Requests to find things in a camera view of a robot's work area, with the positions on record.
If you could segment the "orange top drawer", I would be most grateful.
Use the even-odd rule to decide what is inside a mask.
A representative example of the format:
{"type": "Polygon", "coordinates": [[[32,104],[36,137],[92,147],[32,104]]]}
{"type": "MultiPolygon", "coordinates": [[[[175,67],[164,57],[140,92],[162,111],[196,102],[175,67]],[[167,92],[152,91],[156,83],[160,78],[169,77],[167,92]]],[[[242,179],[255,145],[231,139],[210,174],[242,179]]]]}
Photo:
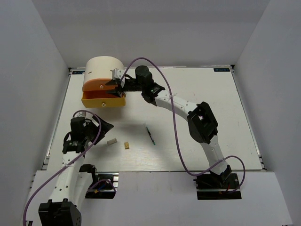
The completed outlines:
{"type": "Polygon", "coordinates": [[[82,91],[104,91],[107,90],[105,84],[111,79],[91,79],[83,83],[82,91]]]}

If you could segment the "green pen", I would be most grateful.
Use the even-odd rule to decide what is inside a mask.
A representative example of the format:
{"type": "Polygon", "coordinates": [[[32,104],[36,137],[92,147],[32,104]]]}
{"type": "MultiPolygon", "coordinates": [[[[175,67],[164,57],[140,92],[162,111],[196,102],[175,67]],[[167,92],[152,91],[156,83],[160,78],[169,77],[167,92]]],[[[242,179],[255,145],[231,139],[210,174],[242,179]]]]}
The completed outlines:
{"type": "Polygon", "coordinates": [[[155,140],[153,139],[152,134],[151,134],[151,132],[150,132],[148,126],[147,126],[146,124],[144,124],[144,127],[145,127],[145,129],[146,129],[146,131],[147,131],[147,133],[148,133],[148,135],[149,135],[149,137],[150,137],[150,139],[151,139],[153,145],[156,145],[155,140]]]}

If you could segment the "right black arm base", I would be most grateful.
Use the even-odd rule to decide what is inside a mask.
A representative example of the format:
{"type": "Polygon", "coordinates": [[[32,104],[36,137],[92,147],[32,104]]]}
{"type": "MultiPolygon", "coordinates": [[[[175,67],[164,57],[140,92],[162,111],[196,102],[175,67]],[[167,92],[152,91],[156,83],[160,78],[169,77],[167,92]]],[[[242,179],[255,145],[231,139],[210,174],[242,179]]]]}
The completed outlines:
{"type": "Polygon", "coordinates": [[[211,174],[203,174],[193,179],[196,184],[198,200],[240,200],[239,180],[236,173],[231,173],[224,184],[221,184],[211,174]]]}

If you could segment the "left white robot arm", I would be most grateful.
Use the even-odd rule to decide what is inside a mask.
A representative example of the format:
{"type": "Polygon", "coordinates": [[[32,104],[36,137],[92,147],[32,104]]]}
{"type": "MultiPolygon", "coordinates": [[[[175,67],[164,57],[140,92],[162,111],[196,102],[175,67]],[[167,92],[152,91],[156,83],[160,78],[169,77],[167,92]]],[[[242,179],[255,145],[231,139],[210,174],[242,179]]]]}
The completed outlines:
{"type": "Polygon", "coordinates": [[[39,206],[39,217],[43,226],[80,226],[80,206],[89,188],[99,184],[96,167],[84,164],[85,151],[96,145],[114,126],[93,115],[73,117],[71,130],[63,139],[62,167],[55,187],[46,203],[39,206]]]}

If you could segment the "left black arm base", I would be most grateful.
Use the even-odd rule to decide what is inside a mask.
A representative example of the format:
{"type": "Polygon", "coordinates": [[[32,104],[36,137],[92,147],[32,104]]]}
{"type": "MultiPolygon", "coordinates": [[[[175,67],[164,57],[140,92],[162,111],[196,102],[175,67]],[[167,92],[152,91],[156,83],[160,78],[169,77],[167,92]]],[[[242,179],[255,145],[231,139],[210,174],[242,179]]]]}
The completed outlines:
{"type": "Polygon", "coordinates": [[[113,199],[118,188],[118,172],[97,172],[88,188],[86,199],[113,199]]]}

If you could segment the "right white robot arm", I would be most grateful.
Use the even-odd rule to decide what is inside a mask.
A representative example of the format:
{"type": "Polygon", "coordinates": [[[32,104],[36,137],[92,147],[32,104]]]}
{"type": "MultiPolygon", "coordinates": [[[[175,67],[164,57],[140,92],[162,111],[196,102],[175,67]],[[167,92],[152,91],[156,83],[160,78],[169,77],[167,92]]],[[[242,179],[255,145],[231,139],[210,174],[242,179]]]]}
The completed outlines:
{"type": "Polygon", "coordinates": [[[190,136],[201,144],[209,163],[209,172],[213,184],[222,188],[230,181],[231,168],[226,162],[218,143],[218,122],[208,103],[196,104],[173,96],[169,90],[154,82],[152,73],[147,66],[135,69],[135,77],[126,74],[125,70],[113,69],[112,79],[107,85],[115,88],[110,94],[116,96],[122,92],[140,91],[143,99],[154,106],[170,110],[188,123],[190,136]]]}

